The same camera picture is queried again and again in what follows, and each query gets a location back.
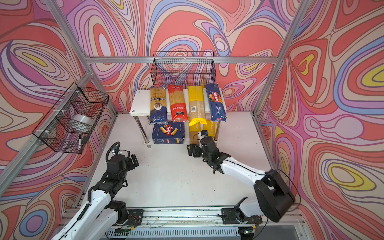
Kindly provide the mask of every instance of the barilla spaghetti box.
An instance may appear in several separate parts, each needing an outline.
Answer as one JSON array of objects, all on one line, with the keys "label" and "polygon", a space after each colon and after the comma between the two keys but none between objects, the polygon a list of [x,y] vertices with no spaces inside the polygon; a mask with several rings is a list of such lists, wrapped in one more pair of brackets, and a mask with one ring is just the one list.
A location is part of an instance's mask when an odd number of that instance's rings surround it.
[{"label": "barilla spaghetti box", "polygon": [[152,139],[154,144],[184,143],[184,123],[169,122],[168,124],[155,124]]},{"label": "barilla spaghetti box", "polygon": [[220,90],[217,83],[209,83],[205,86],[207,91],[209,108],[211,109],[212,121],[225,121],[227,115],[225,113],[223,99],[220,96]]}]

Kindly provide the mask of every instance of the wire mesh basket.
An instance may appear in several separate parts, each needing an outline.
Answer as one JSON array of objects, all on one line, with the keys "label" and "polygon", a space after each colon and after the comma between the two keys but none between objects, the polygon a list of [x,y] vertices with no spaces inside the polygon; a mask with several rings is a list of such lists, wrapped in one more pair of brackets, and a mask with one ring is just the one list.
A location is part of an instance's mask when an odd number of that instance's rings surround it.
[{"label": "wire mesh basket", "polygon": [[55,152],[82,153],[108,101],[106,93],[77,87],[41,134],[33,134]]},{"label": "wire mesh basket", "polygon": [[174,84],[186,88],[215,83],[212,51],[156,51],[153,57],[151,77],[155,87]]}]

